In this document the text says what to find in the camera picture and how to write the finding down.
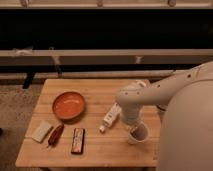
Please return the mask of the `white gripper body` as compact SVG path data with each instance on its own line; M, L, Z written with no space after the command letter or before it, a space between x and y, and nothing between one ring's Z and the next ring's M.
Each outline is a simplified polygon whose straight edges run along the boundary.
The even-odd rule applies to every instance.
M139 107L122 107L121 120L127 125L134 125L140 120Z

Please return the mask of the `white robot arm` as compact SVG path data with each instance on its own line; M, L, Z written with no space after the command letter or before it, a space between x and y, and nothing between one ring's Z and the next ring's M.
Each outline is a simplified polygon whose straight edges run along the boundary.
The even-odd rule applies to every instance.
M213 61L145 87L120 89L116 102L132 124L145 105L164 105L156 171L213 171Z

